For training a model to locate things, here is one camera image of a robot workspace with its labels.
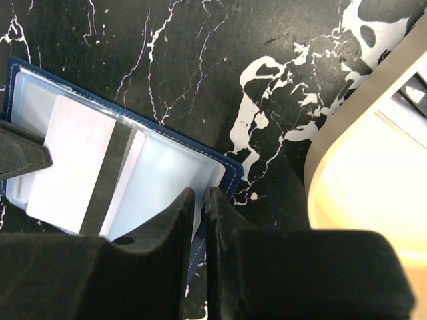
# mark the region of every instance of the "table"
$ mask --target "table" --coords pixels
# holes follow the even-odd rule
[[[0,0],[0,90],[18,56],[244,164],[232,199],[262,227],[309,227],[310,141],[427,0]],[[48,232],[8,207],[2,231]],[[205,263],[185,317],[205,316]]]

